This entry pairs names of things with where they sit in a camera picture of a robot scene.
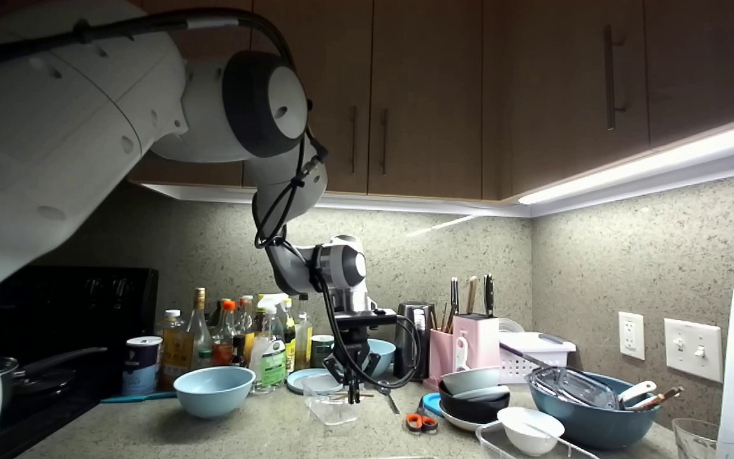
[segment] backsplash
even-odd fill
[[[729,329],[734,179],[534,221],[534,327],[578,345],[585,369],[682,385],[673,416],[719,417],[720,385],[666,366],[663,318]],[[616,310],[645,317],[645,361],[618,354]]]
[[[380,306],[449,301],[449,278],[491,273],[497,314],[578,345],[583,369],[682,385],[660,412],[717,417],[720,385],[666,366],[663,318],[719,323],[727,350],[734,289],[734,179],[622,203],[524,220],[314,208],[290,221],[292,244],[353,235],[366,244],[366,285]],[[120,187],[81,231],[42,262],[161,269],[157,318],[209,297],[277,290],[253,248],[250,206],[178,203]],[[327,329],[320,297],[310,320]],[[622,356],[616,310],[645,317],[645,361]]]
[[[334,235],[358,236],[366,249],[366,290],[386,308],[402,301],[445,306],[449,278],[491,273],[497,314],[530,327],[530,221],[453,221],[455,217],[310,208],[288,224],[288,239],[315,244]],[[267,254],[253,239],[250,206],[169,202],[125,184],[42,262],[157,268],[163,323],[163,308],[190,306],[193,285],[207,285],[209,301],[277,290]],[[320,296],[310,296],[307,310],[327,329]]]

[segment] dark bowl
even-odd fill
[[[555,397],[552,393],[534,387],[534,380],[539,377],[539,373],[551,373],[551,369],[533,369],[527,374],[527,387],[530,387],[534,405],[542,412],[551,412],[552,417],[557,417],[566,425],[566,438],[578,447],[624,452],[634,447],[639,438],[645,438],[645,433],[649,431],[655,420],[658,408],[599,410],[599,408],[588,408],[588,405]],[[616,380],[608,374],[595,374],[595,373],[585,373],[585,374],[612,387],[613,393],[622,393],[631,385],[627,380]]]
[[[494,422],[497,410],[510,405],[510,393],[488,401],[464,401],[449,393],[441,393],[441,408],[453,417],[472,420],[472,422]]]

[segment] wooden cabinet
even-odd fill
[[[485,3],[485,195],[646,146],[639,0]]]
[[[371,0],[255,0],[285,36],[328,148],[328,188],[366,190]]]
[[[481,194],[481,0],[375,0],[369,190]]]
[[[181,8],[240,8],[250,11],[253,0],[133,0],[147,13],[181,11]],[[185,62],[232,55],[234,50],[250,48],[250,27],[217,27],[217,30],[190,30],[174,36]],[[176,162],[144,155],[127,175],[138,184],[222,184],[245,187],[242,162]]]
[[[255,0],[288,37],[328,188],[478,195],[478,0]]]
[[[645,0],[649,139],[734,120],[734,3]]]

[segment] kitchen counter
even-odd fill
[[[422,385],[393,393],[401,412],[415,410]],[[513,405],[533,405],[524,387],[513,387]],[[328,431],[300,394],[276,389],[253,394],[222,420],[188,417],[176,397],[147,403],[101,403],[22,459],[170,459],[170,456],[458,456],[485,459],[473,433],[441,422],[439,433],[413,433],[383,394],[362,394],[351,431]],[[629,452],[599,453],[607,459],[674,459],[673,433],[653,425]]]

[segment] light switch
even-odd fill
[[[720,327],[666,318],[668,366],[720,382]]]
[[[645,317],[618,310],[618,351],[645,359]]]

